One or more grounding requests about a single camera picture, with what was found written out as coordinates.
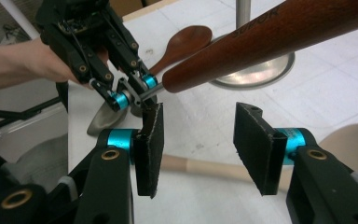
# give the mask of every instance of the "human hand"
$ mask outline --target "human hand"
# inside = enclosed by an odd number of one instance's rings
[[[79,83],[71,69],[40,38],[23,43],[23,62],[30,73],[55,82],[67,80]],[[97,49],[99,58],[107,65],[108,52],[104,47]]]

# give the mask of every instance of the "robotic hand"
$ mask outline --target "robotic hand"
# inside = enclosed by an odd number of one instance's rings
[[[71,68],[81,83],[89,83],[118,111],[129,105],[154,105],[156,97],[142,100],[140,94],[157,86],[138,56],[138,43],[108,0],[45,0],[36,14],[41,38]],[[95,49],[104,46],[109,60],[127,75],[118,81],[97,57]]]

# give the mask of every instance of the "screw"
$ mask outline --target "screw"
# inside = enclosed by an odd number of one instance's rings
[[[82,73],[86,72],[86,71],[87,71],[87,66],[84,65],[84,64],[83,64],[83,65],[80,65],[80,66],[79,66],[79,71],[82,72]]]
[[[107,79],[107,80],[110,80],[110,79],[112,79],[112,74],[110,74],[110,73],[108,73],[108,74],[106,74],[105,75],[105,79]]]

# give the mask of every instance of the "white surface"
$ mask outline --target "white surface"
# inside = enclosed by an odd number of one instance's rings
[[[254,1],[252,18],[280,1]],[[148,67],[162,56],[166,43],[189,25],[207,25],[213,36],[235,28],[235,0],[183,0],[125,25],[140,44]],[[95,91],[71,85],[69,98],[70,168],[94,148],[86,135],[103,100]],[[332,131],[358,123],[358,31],[296,53],[292,71],[264,88],[230,91],[206,83],[177,94],[163,92],[167,154],[241,164],[232,144],[236,102],[256,105],[275,128],[304,127],[321,141]],[[120,127],[142,128],[128,116]],[[132,183],[135,176],[132,172]],[[284,193],[260,197],[252,184],[205,176],[162,172],[158,195],[134,196],[137,223],[288,223]]]

